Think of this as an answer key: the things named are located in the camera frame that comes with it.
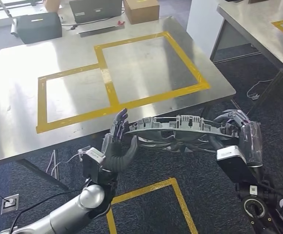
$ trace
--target robotic hand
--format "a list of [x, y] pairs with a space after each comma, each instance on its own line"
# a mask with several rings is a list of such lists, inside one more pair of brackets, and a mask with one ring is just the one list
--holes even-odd
[[105, 135], [101, 152], [91, 147], [79, 150], [83, 165], [89, 166], [86, 185], [81, 194], [36, 222], [17, 229], [2, 231], [1, 234], [73, 234], [110, 210], [115, 195], [117, 173], [125, 170], [135, 155], [137, 137], [122, 155], [120, 141], [128, 123], [127, 110], [117, 114], [110, 132]]

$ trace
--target table surface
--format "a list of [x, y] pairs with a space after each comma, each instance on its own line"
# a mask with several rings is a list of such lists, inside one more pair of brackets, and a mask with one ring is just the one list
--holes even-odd
[[[176, 53], [165, 37], [132, 43], [133, 38], [162, 32], [168, 32], [182, 49], [177, 49]], [[120, 40], [127, 43], [109, 44]], [[101, 56], [98, 59], [94, 46], [106, 43], [110, 47], [106, 46], [101, 53], [107, 69], [101, 66], [100, 69], [79, 70], [79, 67], [92, 67], [89, 65], [101, 61]], [[180, 56], [177, 56], [182, 51], [190, 61], [191, 71], [199, 71], [200, 77], [194, 77]], [[196, 85], [203, 77], [209, 88], [188, 92], [188, 86]], [[115, 98], [109, 97], [109, 88], [115, 89]], [[153, 103], [138, 107], [132, 105], [150, 96], [169, 94], [172, 90], [178, 92], [181, 88], [190, 94], [153, 99]], [[215, 104], [231, 99], [235, 94], [233, 87], [174, 18], [127, 24], [124, 28], [89, 37], [75, 35], [2, 49], [0, 51], [0, 164], [24, 158], [29, 152], [50, 150], [69, 140], [107, 130], [115, 116], [114, 113], [102, 114], [37, 133], [38, 116], [41, 115], [38, 106], [43, 101], [46, 103], [44, 113], [46, 122], [64, 125], [70, 117], [101, 108], [109, 110], [117, 101], [118, 106], [114, 111], [127, 103], [132, 108], [128, 111], [129, 121], [134, 122], [187, 107]]]
[[283, 31], [272, 24], [283, 20], [283, 0], [219, 0], [218, 12], [278, 68], [283, 69]]

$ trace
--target robotic arm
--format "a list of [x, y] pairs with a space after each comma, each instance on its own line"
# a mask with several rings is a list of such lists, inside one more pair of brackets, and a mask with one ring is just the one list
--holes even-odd
[[122, 155], [120, 141], [128, 127], [126, 118], [126, 109], [117, 115], [101, 152], [92, 147], [79, 150], [83, 175], [88, 178], [81, 194], [39, 221], [1, 234], [73, 234], [107, 213], [115, 196], [117, 173], [133, 159], [138, 141], [152, 149], [216, 153], [219, 166], [236, 184], [238, 197], [256, 234], [283, 234], [283, 206], [277, 210], [278, 197], [283, 195], [262, 173], [259, 125], [244, 112], [227, 110], [213, 121], [197, 116], [176, 116], [174, 121], [143, 118], [130, 126], [127, 134], [133, 136], [131, 146]]
[[126, 109], [116, 116], [110, 132], [105, 135], [101, 152], [92, 147], [79, 150], [89, 172], [81, 194], [36, 222], [1, 234], [73, 234], [107, 213], [115, 196], [117, 173], [125, 170], [138, 148], [137, 137], [133, 137], [131, 147], [121, 154], [120, 140], [128, 124], [126, 118]]

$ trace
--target gray plastic part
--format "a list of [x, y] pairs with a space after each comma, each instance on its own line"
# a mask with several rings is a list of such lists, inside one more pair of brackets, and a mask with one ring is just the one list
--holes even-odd
[[238, 139], [237, 127], [199, 116], [146, 117], [130, 126], [126, 134], [138, 136], [141, 146], [168, 151], [213, 150], [208, 135], [220, 140]]

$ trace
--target metal table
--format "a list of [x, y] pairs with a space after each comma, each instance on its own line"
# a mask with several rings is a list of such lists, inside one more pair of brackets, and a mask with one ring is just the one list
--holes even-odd
[[[248, 113], [251, 115], [283, 77], [283, 0], [249, 2], [219, 0], [217, 11], [224, 17], [223, 25], [231, 24], [279, 69], [279, 73]], [[222, 37], [222, 29], [215, 45], [215, 51]]]
[[2, 49], [0, 165], [18, 160], [67, 189], [24, 157], [107, 130], [123, 107], [133, 122], [235, 94], [173, 18]]

